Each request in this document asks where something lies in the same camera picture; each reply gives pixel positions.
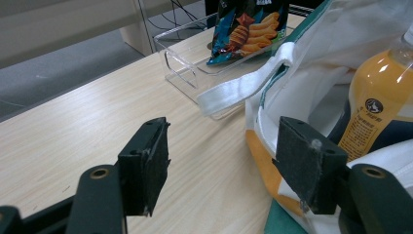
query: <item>gray floor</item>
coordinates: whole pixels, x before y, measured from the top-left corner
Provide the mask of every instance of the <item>gray floor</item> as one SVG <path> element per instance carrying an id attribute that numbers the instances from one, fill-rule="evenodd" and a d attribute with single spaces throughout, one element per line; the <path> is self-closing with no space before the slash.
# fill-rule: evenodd
<path id="1" fill-rule="evenodd" d="M 205 15 L 203 4 L 200 1 L 185 9 L 201 18 Z M 177 9 L 175 14 L 167 12 L 150 20 L 152 35 L 157 35 L 194 18 Z M 142 58 L 115 30 L 0 69 L 0 122 Z"/>

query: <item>orange trim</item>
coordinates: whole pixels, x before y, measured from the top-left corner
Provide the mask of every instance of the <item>orange trim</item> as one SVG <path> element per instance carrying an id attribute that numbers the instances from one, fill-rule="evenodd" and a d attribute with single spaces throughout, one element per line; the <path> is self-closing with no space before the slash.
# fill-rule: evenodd
<path id="1" fill-rule="evenodd" d="M 292 198 L 282 196 L 278 193 L 280 183 L 282 182 L 282 176 L 279 170 L 272 163 L 271 155 L 267 149 L 262 145 L 260 139 L 253 130 L 246 130 L 245 132 L 246 142 L 252 157 L 255 160 L 258 170 L 261 174 L 264 184 L 267 190 L 270 192 L 281 205 L 289 209 L 293 213 L 299 216 L 303 216 L 303 212 L 300 209 L 300 202 Z"/>

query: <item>black logo on bottle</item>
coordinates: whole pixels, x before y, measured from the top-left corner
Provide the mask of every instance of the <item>black logo on bottle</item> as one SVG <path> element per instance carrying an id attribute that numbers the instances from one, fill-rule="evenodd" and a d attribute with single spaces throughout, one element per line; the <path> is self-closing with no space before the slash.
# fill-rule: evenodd
<path id="1" fill-rule="evenodd" d="M 383 104 L 378 99 L 369 98 L 365 102 L 365 108 L 367 108 L 370 113 L 377 114 L 383 111 Z"/>

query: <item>white strap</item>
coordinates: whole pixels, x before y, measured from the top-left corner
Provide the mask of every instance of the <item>white strap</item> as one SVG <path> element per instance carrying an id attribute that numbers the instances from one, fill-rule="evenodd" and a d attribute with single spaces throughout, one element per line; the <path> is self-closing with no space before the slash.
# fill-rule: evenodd
<path id="1" fill-rule="evenodd" d="M 197 103 L 204 115 L 211 115 L 235 106 L 256 94 L 277 72 L 282 64 L 293 63 L 294 43 L 283 43 L 277 53 L 258 70 L 240 78 L 224 82 L 205 91 L 197 97 Z"/>

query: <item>blue snack package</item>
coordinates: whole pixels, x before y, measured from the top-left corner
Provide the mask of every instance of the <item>blue snack package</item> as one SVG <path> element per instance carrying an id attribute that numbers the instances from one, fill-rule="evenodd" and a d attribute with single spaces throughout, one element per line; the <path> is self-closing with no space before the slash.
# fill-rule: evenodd
<path id="1" fill-rule="evenodd" d="M 281 40 L 286 0 L 220 0 L 207 65 L 245 58 Z"/>

